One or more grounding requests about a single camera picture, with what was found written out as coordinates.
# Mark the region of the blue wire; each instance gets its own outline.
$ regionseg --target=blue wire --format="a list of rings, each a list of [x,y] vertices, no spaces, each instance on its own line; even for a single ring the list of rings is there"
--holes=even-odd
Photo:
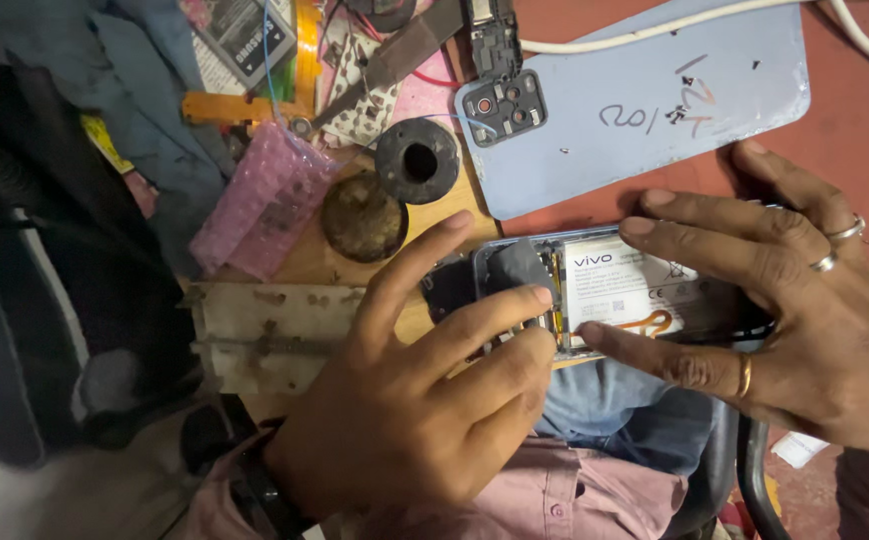
[[[278,100],[274,96],[274,83],[272,82],[272,67],[269,65],[268,61],[268,5],[271,3],[271,0],[264,0],[264,13],[263,17],[260,21],[260,40],[264,44],[264,75],[267,77],[267,92],[269,97],[271,98],[271,111],[274,113],[274,117],[277,118],[277,124],[284,130],[284,136],[287,137],[288,141],[291,141],[291,144],[294,146],[294,149],[298,152],[301,152],[302,155],[305,155],[304,150],[301,149],[301,146],[295,141],[295,134],[292,133],[290,129],[288,129],[288,123],[285,122],[285,117],[281,115],[281,108],[278,106]]]
[[[418,118],[433,118],[433,117],[452,117],[457,118],[462,122],[468,122],[470,124],[474,124],[479,128],[484,128],[491,132],[491,135],[494,137],[498,137],[498,131],[486,124],[485,122],[479,122],[474,118],[468,118],[467,116],[461,116],[459,114],[451,114],[450,112],[439,112],[437,114],[425,114],[424,116],[418,116]]]

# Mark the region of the white cable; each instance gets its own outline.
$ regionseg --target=white cable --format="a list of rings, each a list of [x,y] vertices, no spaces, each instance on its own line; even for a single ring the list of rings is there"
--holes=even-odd
[[[728,6],[716,7],[694,15],[681,17],[677,20],[672,20],[645,30],[632,31],[617,37],[609,37],[608,39],[598,39],[597,41],[586,41],[584,43],[540,43],[538,41],[530,41],[527,39],[521,40],[521,48],[524,51],[532,53],[547,53],[552,55],[572,55],[579,53],[590,53],[593,51],[601,51],[602,49],[610,49],[619,45],[627,45],[628,43],[640,42],[647,38],[653,38],[661,34],[668,34],[675,30],[689,27],[693,24],[705,22],[711,19],[733,16],[742,14],[752,10],[761,10],[764,8],[773,8],[774,6],[782,6],[784,4],[798,4],[800,2],[813,2],[814,0],[747,0],[746,2],[738,2]]]
[[[851,42],[854,43],[865,55],[869,56],[869,37],[861,30],[854,17],[851,16],[849,7],[845,5],[845,0],[831,0],[831,7],[835,10],[837,18],[841,21],[841,27],[848,34]]]
[[[655,26],[653,28],[632,31],[630,33],[625,33],[624,35],[618,35],[616,37],[609,37],[608,39],[598,39],[595,41],[586,41],[584,43],[540,43],[537,41],[522,39],[521,48],[524,51],[532,53],[547,53],[555,55],[590,53],[593,51],[601,51],[603,49],[617,47],[619,45],[626,45],[628,43],[640,42],[641,40],[645,40],[647,38],[652,38],[661,34],[667,34],[669,32],[680,30],[693,24],[698,24],[712,19],[723,18],[725,16],[733,16],[735,14],[742,14],[744,12],[750,12],[752,10],[761,10],[764,8],[772,8],[774,6],[782,6],[784,4],[798,4],[801,2],[814,1],[816,0],[747,0],[745,2],[738,2],[737,4],[716,7],[714,9],[703,11],[701,13],[681,17],[680,19],[672,20],[670,22]],[[831,6],[832,8],[834,8],[835,14],[840,20],[841,26],[844,28],[844,31],[851,39],[851,42],[857,45],[861,52],[869,56],[869,37],[865,35],[865,33],[858,26],[858,23],[855,22],[854,17],[851,16],[851,11],[849,11],[848,6],[845,5],[845,0],[831,0]]]

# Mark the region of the jeans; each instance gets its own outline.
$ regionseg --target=jeans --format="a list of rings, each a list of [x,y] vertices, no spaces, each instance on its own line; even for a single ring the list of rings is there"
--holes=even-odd
[[[734,348],[760,346],[748,341]],[[715,398],[605,358],[551,374],[545,410],[534,430],[574,448],[689,476],[724,413]]]

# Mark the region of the bubble wrap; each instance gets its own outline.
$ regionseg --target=bubble wrap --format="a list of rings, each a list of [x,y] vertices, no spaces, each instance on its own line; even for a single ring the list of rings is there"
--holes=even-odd
[[[208,275],[230,264],[266,280],[324,199],[336,164],[288,137],[271,122],[255,130],[234,178],[188,245]]]

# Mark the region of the samsung logo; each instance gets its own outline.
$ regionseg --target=samsung logo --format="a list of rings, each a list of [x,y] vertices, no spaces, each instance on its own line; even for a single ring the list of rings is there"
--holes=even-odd
[[[574,265],[575,266],[587,266],[587,265],[591,264],[593,266],[593,265],[598,264],[598,263],[609,263],[610,261],[611,261],[610,254],[600,254],[594,258],[592,258],[591,256],[586,256],[582,260],[576,260],[574,262]]]
[[[265,20],[264,24],[267,25],[267,30],[270,32],[274,30],[274,24],[270,20]],[[237,60],[238,64],[241,64],[245,61],[246,58],[249,57],[251,51],[255,50],[258,45],[261,44],[262,32],[258,30],[251,38],[248,40],[248,43],[245,43],[243,47],[241,47],[240,52],[235,56],[235,60]]]

